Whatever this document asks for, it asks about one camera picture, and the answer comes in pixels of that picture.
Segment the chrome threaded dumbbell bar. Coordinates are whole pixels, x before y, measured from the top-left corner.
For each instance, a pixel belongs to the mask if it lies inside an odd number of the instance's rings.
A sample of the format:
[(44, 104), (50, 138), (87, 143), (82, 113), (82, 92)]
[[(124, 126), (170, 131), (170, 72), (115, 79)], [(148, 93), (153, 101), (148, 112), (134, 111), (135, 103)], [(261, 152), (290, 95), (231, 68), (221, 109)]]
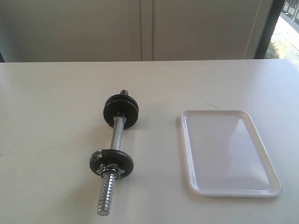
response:
[[(110, 144), (112, 149), (121, 149), (125, 121), (125, 118), (122, 116), (114, 118), (113, 135)], [(97, 214), (100, 216), (107, 216), (110, 213), (115, 181), (116, 179), (113, 175), (105, 175), (103, 178), (103, 184), (97, 206)]]

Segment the black weight plate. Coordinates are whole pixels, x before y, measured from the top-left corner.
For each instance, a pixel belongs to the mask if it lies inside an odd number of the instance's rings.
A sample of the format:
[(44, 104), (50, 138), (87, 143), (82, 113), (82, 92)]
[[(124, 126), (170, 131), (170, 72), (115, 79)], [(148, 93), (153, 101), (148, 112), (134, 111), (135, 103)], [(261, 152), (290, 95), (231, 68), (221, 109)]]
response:
[(135, 106), (138, 106), (138, 103), (131, 96), (123, 95), (123, 94), (112, 95), (111, 97), (108, 98), (108, 100), (105, 102), (105, 104), (108, 104), (115, 100), (126, 100), (126, 101), (134, 104)]
[(91, 155), (90, 169), (96, 175), (103, 177), (106, 169), (117, 169), (117, 179), (130, 175), (134, 168), (132, 158), (123, 151), (116, 149), (101, 149)]

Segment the black weight plate far end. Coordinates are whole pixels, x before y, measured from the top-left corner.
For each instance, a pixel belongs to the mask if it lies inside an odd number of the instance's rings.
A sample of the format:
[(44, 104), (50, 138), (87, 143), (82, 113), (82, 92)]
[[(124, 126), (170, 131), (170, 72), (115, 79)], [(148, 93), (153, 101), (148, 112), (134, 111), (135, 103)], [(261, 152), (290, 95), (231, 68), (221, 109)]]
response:
[(115, 100), (105, 104), (103, 109), (103, 117), (107, 124), (114, 126), (115, 117), (124, 117), (124, 129), (132, 127), (138, 120), (139, 107), (126, 100)]

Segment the chrome spinlock collar nut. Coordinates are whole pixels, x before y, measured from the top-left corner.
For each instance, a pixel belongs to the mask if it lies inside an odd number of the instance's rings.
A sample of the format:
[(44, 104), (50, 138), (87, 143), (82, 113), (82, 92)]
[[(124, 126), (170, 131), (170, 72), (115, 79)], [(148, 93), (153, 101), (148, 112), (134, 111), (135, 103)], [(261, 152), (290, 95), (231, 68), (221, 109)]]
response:
[(113, 175), (117, 180), (124, 173), (124, 170), (119, 168), (116, 164), (101, 164), (97, 169), (96, 174), (104, 178), (105, 175)]

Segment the white plastic tray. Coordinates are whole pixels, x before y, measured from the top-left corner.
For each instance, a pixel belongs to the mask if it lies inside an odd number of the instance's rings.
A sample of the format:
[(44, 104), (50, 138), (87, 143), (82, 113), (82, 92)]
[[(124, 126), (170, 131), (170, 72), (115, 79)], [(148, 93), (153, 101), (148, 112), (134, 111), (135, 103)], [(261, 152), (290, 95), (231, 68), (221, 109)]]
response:
[(240, 110), (180, 115), (189, 188), (209, 197), (275, 198), (281, 182), (251, 116)]

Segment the dark window frame post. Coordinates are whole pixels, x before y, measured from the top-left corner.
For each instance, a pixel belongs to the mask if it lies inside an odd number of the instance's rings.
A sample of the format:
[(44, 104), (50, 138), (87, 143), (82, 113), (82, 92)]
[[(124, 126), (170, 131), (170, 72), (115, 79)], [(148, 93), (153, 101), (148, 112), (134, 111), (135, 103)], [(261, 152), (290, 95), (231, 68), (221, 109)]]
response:
[(254, 59), (264, 59), (284, 3), (284, 0), (272, 1)]

